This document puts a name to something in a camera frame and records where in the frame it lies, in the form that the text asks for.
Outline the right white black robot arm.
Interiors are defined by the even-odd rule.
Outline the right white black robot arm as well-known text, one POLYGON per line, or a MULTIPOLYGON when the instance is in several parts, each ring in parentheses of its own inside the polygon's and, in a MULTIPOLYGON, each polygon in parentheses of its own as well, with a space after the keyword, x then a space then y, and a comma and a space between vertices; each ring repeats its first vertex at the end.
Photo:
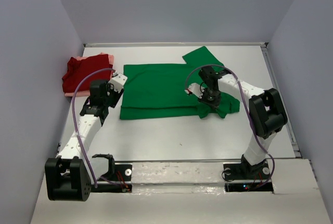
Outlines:
POLYGON ((268 149, 276 134, 287 124, 288 118, 277 89, 262 89, 252 86, 229 69, 216 71, 205 65, 199 70, 199 76, 205 88, 198 88, 199 102, 216 110, 222 100, 222 93, 238 99, 245 106, 252 136, 250 143, 241 156, 239 163, 224 166, 222 175, 227 182, 234 180, 271 179, 273 168, 269 168, 266 159, 271 158, 268 149))

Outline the green t shirt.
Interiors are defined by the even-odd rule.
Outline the green t shirt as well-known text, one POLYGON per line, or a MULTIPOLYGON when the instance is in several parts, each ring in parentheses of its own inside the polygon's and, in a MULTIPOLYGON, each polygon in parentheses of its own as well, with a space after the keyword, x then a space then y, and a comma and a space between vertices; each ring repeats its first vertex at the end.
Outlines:
POLYGON ((234 97, 221 93, 221 103, 217 109, 200 103, 196 96, 185 93, 185 82, 201 84, 197 73, 190 72, 206 64, 216 65, 219 71, 222 62, 205 47, 200 47, 183 56, 183 64, 126 64, 124 75, 123 100, 120 111, 121 120, 140 120, 147 118, 198 116, 206 117, 216 113, 220 118, 237 113, 240 102, 234 97))

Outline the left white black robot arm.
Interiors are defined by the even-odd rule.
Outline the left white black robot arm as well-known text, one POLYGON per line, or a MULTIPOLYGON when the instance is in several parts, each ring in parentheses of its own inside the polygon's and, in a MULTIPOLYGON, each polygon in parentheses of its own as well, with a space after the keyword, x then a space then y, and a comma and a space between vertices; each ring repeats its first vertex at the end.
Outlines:
POLYGON ((90 96, 79 116, 73 115, 74 132, 55 158, 45 163, 47 195, 51 201, 86 201, 98 179, 109 180, 116 172, 111 154, 87 152, 96 134, 124 92, 126 76, 116 75, 109 81, 91 82, 90 96))

